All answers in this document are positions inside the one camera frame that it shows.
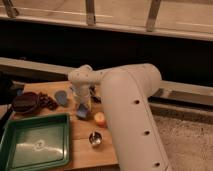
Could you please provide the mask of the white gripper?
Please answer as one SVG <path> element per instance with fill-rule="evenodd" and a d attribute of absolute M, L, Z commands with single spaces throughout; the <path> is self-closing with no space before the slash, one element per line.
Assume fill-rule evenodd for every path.
<path fill-rule="evenodd" d="M 90 87 L 88 84 L 73 84 L 71 86 L 75 93 L 75 99 L 80 104 L 88 104 L 89 111 L 92 111 L 92 102 L 90 100 Z"/>

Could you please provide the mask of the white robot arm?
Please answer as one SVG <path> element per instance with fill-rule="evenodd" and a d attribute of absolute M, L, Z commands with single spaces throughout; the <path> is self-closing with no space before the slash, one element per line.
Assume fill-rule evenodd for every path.
<path fill-rule="evenodd" d="M 100 86 L 102 108 L 121 171 L 172 171 L 148 98 L 162 77 L 154 65 L 132 64 L 95 71 L 83 65 L 68 74 L 84 101 L 91 85 Z"/>

